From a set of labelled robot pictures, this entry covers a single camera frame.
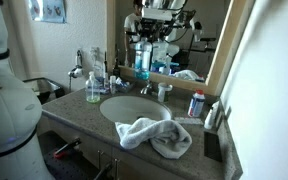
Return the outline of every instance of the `cabinet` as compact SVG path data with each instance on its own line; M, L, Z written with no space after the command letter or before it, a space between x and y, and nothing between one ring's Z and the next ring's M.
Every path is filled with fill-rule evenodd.
M48 130L55 131L67 142L79 137L82 141L82 144L79 145L79 149L83 152L83 156L97 168L99 168L98 151L103 152L101 155L101 167L103 168L105 164L112 162L113 169L110 173L112 177L115 177L115 174L117 173L118 179L120 180L183 180L183 178L168 172L163 168L150 164L125 152L122 148L113 147L110 144L104 143L99 139L89 136L65 124L43 117L38 124L37 131L38 133L43 133Z

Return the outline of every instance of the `bottle cap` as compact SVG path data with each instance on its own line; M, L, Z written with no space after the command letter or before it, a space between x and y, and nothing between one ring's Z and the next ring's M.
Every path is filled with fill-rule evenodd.
M196 93L199 94L199 95L203 95L204 94L203 90L200 90L200 89L197 89Z

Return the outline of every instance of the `cup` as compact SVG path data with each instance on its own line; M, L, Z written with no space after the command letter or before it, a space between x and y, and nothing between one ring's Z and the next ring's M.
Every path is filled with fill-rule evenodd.
M173 89L172 85L167 85L166 83L158 84L158 97L159 102L167 102L169 97L169 92Z

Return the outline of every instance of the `soap dispenser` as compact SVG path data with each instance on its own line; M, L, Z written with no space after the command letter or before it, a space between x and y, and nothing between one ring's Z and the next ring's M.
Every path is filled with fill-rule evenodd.
M90 71L90 77L85 83L86 100L90 103L100 101L100 84L96 80L94 71Z

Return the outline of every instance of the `blue bottle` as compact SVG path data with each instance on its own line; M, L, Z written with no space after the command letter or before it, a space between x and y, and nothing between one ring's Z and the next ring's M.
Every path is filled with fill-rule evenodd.
M135 45L135 67L134 76L137 79L147 80L150 77L150 59L152 44L147 42L147 38L142 38Z

